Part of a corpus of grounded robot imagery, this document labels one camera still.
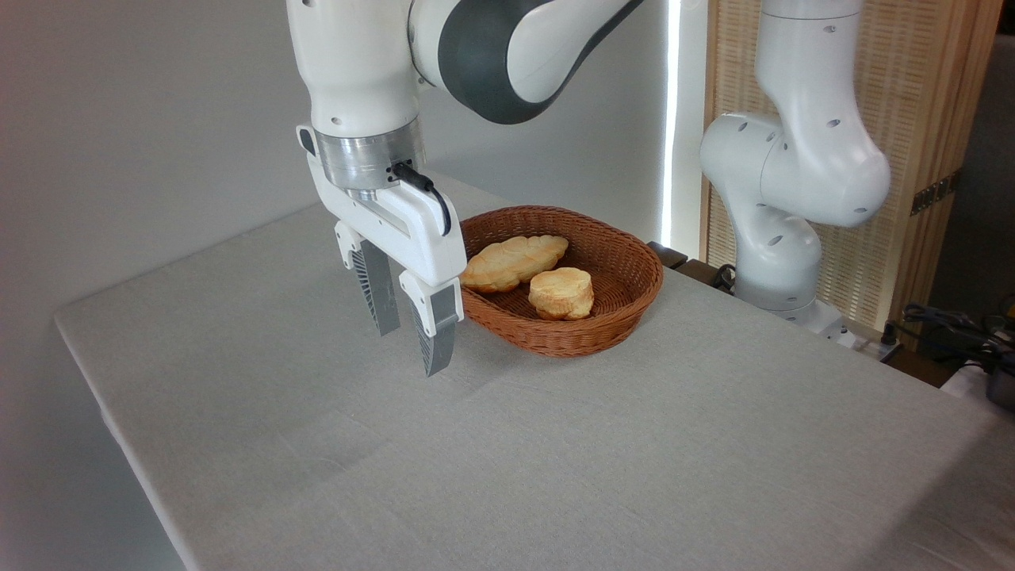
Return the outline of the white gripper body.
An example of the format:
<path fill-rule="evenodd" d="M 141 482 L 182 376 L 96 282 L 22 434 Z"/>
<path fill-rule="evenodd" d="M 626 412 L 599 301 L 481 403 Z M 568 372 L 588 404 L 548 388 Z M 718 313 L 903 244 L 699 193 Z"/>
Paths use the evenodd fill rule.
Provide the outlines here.
<path fill-rule="evenodd" d="M 452 282 L 465 269 L 454 207 L 392 172 L 399 163 L 421 168 L 419 125 L 353 138 L 301 125 L 297 136 L 320 201 L 334 217 L 431 288 Z"/>

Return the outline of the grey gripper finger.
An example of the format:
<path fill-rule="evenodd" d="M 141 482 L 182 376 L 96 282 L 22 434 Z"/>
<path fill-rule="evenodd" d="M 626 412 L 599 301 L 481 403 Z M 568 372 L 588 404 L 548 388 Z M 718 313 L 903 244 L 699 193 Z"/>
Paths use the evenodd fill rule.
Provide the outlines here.
<path fill-rule="evenodd" d="M 459 279 L 428 285 L 411 271 L 400 274 L 400 285 L 413 307 L 425 374 L 435 375 L 450 364 L 454 329 L 464 319 Z"/>
<path fill-rule="evenodd" d="M 396 330 L 401 322 L 396 310 L 389 257 L 343 220 L 338 220 L 335 224 L 335 236 L 344 266 L 358 276 L 362 295 L 365 296 L 378 333 L 385 335 Z"/>

